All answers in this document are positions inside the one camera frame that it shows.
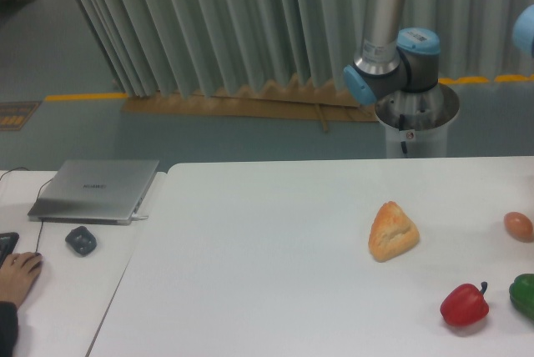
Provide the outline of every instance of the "egg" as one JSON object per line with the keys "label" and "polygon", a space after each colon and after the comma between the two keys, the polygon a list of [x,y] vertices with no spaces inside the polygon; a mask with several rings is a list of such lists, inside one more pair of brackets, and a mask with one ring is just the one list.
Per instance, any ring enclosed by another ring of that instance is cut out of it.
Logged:
{"label": "egg", "polygon": [[504,226],[509,234],[523,242],[534,240],[532,221],[521,213],[508,213],[504,216]]}

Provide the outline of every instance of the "floor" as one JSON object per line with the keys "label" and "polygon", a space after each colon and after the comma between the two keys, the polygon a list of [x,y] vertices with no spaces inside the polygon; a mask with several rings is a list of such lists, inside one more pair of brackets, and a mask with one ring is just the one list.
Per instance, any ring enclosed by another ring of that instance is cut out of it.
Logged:
{"label": "floor", "polygon": [[[0,102],[117,91],[73,0],[0,4]],[[534,155],[534,83],[456,85],[450,157]],[[176,163],[384,158],[378,123],[121,113],[122,99],[43,102],[20,132],[0,133],[0,169],[56,170],[69,158]]]}

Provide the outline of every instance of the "laptop logo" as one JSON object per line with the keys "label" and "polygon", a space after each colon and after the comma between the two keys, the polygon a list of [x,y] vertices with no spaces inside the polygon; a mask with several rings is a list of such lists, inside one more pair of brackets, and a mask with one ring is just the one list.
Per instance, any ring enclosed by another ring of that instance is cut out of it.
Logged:
{"label": "laptop logo", "polygon": [[85,184],[83,186],[84,189],[105,189],[107,187],[107,184]]}

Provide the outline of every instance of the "silver laptop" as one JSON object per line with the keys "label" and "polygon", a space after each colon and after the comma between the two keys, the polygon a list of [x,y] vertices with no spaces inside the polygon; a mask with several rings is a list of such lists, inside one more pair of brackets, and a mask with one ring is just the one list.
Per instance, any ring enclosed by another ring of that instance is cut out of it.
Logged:
{"label": "silver laptop", "polygon": [[129,224],[156,174],[154,160],[68,160],[30,209],[30,219]]}

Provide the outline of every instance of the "hand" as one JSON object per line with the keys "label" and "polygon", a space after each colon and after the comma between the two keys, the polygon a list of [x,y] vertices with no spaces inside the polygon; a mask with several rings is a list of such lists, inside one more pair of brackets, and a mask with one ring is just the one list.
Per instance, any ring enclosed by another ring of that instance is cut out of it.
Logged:
{"label": "hand", "polygon": [[43,256],[39,253],[7,256],[0,268],[0,301],[13,303],[18,309],[41,274],[42,261]]}

